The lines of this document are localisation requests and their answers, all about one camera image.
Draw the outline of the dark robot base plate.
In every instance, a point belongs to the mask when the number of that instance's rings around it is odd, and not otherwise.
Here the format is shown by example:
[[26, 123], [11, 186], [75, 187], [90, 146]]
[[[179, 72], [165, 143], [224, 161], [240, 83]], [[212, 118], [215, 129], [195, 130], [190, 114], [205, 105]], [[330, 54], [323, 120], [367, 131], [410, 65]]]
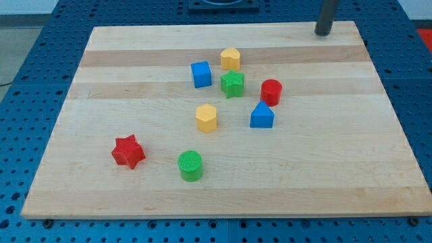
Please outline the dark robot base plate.
[[259, 0], [187, 0], [189, 12], [259, 10]]

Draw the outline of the grey cylindrical robot arm rod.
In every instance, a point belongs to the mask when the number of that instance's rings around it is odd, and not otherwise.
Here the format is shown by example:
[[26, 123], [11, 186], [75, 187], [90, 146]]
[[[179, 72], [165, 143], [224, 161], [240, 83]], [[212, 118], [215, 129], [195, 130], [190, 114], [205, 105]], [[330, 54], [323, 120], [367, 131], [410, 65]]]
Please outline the grey cylindrical robot arm rod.
[[340, 0], [323, 0], [318, 19], [315, 24], [317, 36], [328, 36], [333, 27]]

